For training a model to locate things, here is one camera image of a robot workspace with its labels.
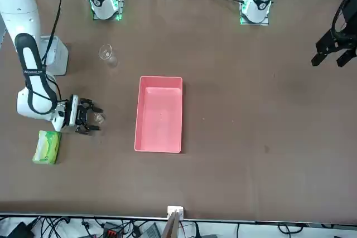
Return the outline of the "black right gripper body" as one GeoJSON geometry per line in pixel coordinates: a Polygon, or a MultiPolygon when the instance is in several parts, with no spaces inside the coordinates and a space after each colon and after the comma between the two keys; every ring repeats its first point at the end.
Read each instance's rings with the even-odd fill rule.
{"type": "Polygon", "coordinates": [[[77,108],[77,114],[75,118],[75,125],[76,126],[81,126],[83,125],[84,127],[88,127],[88,111],[89,107],[84,104],[79,104],[77,108]]]}

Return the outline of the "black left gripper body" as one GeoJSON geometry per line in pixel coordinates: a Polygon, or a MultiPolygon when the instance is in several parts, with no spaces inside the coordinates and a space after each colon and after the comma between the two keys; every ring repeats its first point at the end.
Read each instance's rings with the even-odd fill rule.
{"type": "Polygon", "coordinates": [[[331,35],[336,48],[349,48],[356,44],[356,0],[343,0],[332,20],[331,35]],[[336,23],[340,15],[345,24],[336,30],[336,23]]]}

